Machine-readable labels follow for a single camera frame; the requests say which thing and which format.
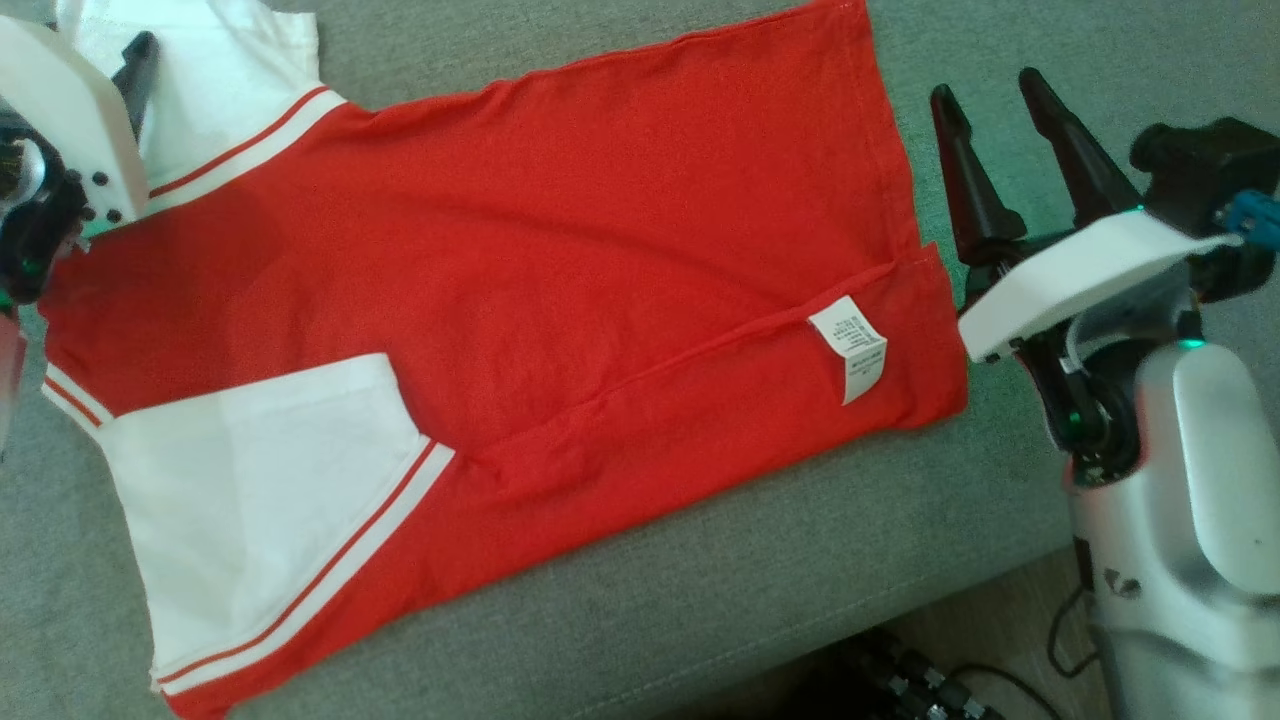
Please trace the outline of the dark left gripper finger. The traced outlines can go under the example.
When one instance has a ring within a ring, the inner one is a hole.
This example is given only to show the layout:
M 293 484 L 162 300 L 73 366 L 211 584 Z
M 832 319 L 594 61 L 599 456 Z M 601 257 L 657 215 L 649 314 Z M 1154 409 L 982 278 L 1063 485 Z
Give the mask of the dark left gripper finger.
M 132 135 L 140 141 L 160 60 L 160 42 L 155 33 L 138 32 L 122 50 L 122 60 L 123 65 L 111 82 L 122 95 Z

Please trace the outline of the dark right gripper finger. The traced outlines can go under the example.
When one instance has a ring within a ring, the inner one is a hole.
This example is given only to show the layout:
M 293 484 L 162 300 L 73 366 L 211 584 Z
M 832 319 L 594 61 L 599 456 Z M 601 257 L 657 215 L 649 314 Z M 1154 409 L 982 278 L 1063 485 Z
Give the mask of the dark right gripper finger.
M 947 85 L 932 90 L 931 113 L 957 259 L 966 266 L 995 264 L 1025 236 L 1025 222 L 998 196 L 973 147 L 972 123 Z
M 1018 85 L 1036 131 L 1053 150 L 1074 210 L 1073 228 L 1139 208 L 1137 188 L 1043 74 L 1027 67 Z

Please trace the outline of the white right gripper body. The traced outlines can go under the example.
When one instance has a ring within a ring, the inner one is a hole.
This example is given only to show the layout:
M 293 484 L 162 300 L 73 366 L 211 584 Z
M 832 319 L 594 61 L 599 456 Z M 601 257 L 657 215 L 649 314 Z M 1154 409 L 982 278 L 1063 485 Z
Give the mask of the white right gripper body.
M 1222 233 L 1193 238 L 1151 215 L 1130 210 L 1100 219 L 1016 264 L 959 318 L 974 363 L 1007 356 L 1028 340 L 1167 270 L 1192 255 L 1239 247 Z

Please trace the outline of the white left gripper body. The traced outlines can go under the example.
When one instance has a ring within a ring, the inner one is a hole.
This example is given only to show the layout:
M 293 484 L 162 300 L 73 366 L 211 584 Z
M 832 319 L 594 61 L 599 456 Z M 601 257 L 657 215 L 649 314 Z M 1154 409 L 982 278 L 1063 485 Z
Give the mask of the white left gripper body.
M 132 97 L 55 29 L 5 15 L 1 20 L 3 101 L 79 172 L 100 219 L 118 211 L 138 220 L 148 202 L 140 149 L 148 91 Z

